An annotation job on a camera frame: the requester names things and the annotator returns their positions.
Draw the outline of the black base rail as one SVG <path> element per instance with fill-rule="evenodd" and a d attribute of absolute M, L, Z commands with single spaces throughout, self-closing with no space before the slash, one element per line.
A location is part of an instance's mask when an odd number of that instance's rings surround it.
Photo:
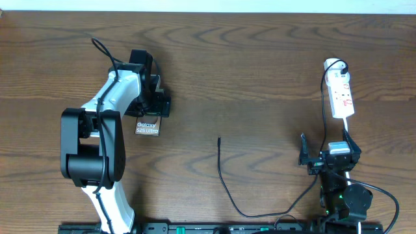
<path fill-rule="evenodd" d="M 356 228 L 329 224 L 324 233 L 358 233 Z M 101 224 L 64 224 L 58 227 L 57 233 L 93 234 L 107 233 L 101 230 Z M 296 222 L 280 222 L 274 225 L 266 224 L 166 224 L 143 223 L 133 225 L 130 233 L 138 234 L 213 234 L 213 233 L 319 233 L 318 229 L 302 227 Z M 379 224 L 362 224 L 361 233 L 384 233 Z"/>

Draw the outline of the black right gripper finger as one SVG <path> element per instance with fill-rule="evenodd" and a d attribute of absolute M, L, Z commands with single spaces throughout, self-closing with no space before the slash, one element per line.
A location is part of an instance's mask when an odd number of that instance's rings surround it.
<path fill-rule="evenodd" d="M 309 150 L 307 147 L 307 139 L 303 133 L 301 134 L 300 137 L 301 137 L 301 147 L 300 147 L 300 154 L 298 157 L 298 164 L 306 165 L 309 162 Z"/>
<path fill-rule="evenodd" d="M 359 146 L 352 140 L 351 136 L 349 135 L 346 129 L 343 129 L 343 140 L 348 144 L 350 148 L 350 152 L 352 155 L 361 155 L 361 149 Z"/>

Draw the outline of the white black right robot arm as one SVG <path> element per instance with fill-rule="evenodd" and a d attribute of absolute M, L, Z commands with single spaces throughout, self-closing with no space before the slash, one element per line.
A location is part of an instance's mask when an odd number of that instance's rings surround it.
<path fill-rule="evenodd" d="M 357 229 L 358 224 L 367 219 L 372 192 L 357 183 L 349 183 L 345 176 L 358 163 L 360 155 L 361 149 L 346 130 L 343 130 L 341 142 L 333 142 L 330 149 L 320 152 L 318 157 L 310 156 L 307 138 L 301 135 L 298 164 L 306 165 L 309 175 L 320 177 L 320 203 L 328 212 L 317 221 L 319 231 Z"/>

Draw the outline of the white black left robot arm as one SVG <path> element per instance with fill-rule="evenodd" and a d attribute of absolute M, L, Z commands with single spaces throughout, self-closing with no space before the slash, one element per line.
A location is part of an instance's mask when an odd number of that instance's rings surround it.
<path fill-rule="evenodd" d="M 82 107 L 60 119 L 60 171 L 92 201 L 98 224 L 61 224 L 59 233 L 136 233 L 135 212 L 122 186 L 126 152 L 122 118 L 170 115 L 171 98 L 151 72 L 153 57 L 132 50 L 129 61 L 112 59 L 107 82 Z"/>

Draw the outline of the white power strip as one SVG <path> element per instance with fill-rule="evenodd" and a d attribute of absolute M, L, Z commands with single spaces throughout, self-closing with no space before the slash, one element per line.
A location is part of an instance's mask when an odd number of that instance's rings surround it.
<path fill-rule="evenodd" d="M 324 62 L 324 69 L 332 117 L 344 119 L 353 115 L 354 105 L 347 63 L 339 58 L 328 58 Z"/>

